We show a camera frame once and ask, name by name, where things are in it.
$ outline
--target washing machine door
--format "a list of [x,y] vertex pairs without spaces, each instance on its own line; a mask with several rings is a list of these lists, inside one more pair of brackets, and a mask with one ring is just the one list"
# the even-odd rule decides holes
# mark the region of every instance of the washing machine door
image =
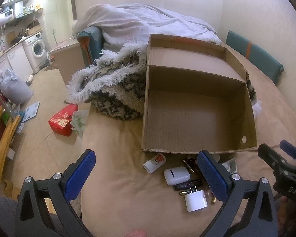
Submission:
[[37,40],[32,46],[32,54],[35,58],[41,58],[45,54],[45,44],[42,40]]

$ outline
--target silver screw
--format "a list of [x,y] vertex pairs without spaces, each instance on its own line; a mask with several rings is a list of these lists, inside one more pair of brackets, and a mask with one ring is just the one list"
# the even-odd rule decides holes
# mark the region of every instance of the silver screw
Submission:
[[32,181],[32,177],[28,176],[27,178],[25,178],[24,180],[26,183],[29,183],[30,181]]
[[62,174],[60,174],[60,173],[56,173],[53,175],[53,178],[56,180],[59,179],[60,177],[62,177]]
[[261,181],[262,181],[262,183],[268,183],[269,182],[265,177],[262,177]]
[[233,174],[231,177],[234,180],[239,180],[240,179],[240,175],[238,175],[238,174]]

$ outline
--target round hole in box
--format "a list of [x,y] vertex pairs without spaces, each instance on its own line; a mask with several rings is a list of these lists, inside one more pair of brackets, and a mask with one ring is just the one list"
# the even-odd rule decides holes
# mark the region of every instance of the round hole in box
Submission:
[[242,144],[245,144],[246,143],[246,136],[245,135],[241,138],[241,143]]

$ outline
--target human hand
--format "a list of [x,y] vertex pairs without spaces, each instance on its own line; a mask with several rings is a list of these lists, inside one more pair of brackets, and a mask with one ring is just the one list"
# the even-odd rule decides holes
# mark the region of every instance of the human hand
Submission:
[[135,230],[127,234],[125,237],[147,237],[147,234],[144,230]]

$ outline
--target washing machine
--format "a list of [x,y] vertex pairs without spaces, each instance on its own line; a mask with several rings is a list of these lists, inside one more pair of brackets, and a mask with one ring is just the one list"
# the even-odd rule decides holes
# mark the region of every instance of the washing machine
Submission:
[[39,67],[45,64],[47,59],[45,43],[43,42],[41,32],[25,39],[22,45],[34,73],[37,73]]

